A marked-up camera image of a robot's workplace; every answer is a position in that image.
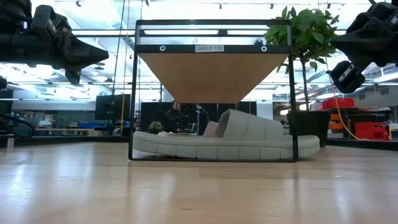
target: plant pot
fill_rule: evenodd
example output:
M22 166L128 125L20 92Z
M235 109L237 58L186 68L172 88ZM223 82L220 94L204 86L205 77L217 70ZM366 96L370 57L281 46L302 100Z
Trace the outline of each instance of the plant pot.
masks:
M287 115L287 120L291 124L292 114ZM326 146L328 136L330 112L327 111L298 111L296 112L297 135L315 135L320 140L320 147Z

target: shelf label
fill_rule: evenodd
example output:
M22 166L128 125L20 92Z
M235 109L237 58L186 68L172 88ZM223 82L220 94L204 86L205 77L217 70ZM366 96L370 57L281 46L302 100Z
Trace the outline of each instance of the shelf label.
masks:
M196 45L195 52L224 52L224 45Z

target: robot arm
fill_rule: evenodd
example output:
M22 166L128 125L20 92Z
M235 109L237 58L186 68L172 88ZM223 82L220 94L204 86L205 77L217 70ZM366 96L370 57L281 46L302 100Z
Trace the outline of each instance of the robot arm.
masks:
M379 67L398 62L398 0L370 2L369 10L357 16L346 34L330 42L351 61L340 62L330 73L342 93L352 93L365 82L362 71L371 62Z
M78 40L67 18L51 6L37 7L32 17L30 0L0 0L0 62L64 68L71 84L79 84L82 68L108 57L107 51Z

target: small plant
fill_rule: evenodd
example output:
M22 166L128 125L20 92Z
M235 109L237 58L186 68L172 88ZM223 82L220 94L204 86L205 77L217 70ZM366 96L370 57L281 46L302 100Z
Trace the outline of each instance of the small plant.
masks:
M329 11L323 13L319 9L305 9L296 13L294 7L290 11L287 7L282 11L281 17L276 19L288 19L292 27L292 54L293 60L299 59L303 69L305 103L308 107L307 78L305 64L310 62L310 66L317 71L318 64L326 64L324 58L331 57L336 52L334 46L330 45L330 39L335 36L337 27L331 25L339 22L339 16L332 17ZM272 26L264 37L269 45L287 44L287 27ZM286 66L286 73L289 66L282 63L278 66L277 72L282 66Z
M58 120L59 120L60 122L64 122L64 121L67 120L67 118L64 117L64 116L59 116L59 117L58 117Z
M149 132L152 134L159 134L163 130L162 123L154 121L149 125Z

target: white slide sandal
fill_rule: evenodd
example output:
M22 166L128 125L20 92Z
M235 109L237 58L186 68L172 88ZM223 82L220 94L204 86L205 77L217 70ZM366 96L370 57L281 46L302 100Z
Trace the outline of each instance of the white slide sandal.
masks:
M189 159L279 160L293 158L292 137L280 122L236 110L221 115L216 138L134 133L133 149ZM316 136L298 137L298 156L320 150Z

